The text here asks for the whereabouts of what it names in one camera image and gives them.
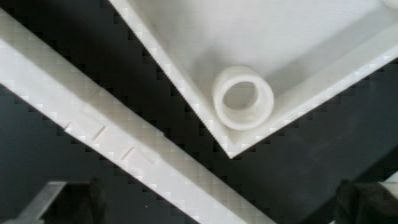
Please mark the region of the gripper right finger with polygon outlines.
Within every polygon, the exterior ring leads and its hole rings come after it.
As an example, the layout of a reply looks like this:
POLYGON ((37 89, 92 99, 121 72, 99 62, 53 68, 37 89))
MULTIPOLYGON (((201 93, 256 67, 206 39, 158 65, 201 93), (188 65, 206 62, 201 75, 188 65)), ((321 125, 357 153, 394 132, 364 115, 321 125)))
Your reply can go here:
POLYGON ((341 182, 334 223, 398 224, 398 182, 341 182))

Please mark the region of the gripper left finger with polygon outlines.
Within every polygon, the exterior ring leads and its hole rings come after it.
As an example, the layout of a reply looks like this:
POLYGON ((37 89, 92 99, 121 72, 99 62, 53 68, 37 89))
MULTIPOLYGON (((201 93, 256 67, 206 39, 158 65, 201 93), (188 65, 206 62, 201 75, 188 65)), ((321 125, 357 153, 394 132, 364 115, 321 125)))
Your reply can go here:
POLYGON ((108 224, 99 181, 50 181, 18 216, 5 224, 108 224))

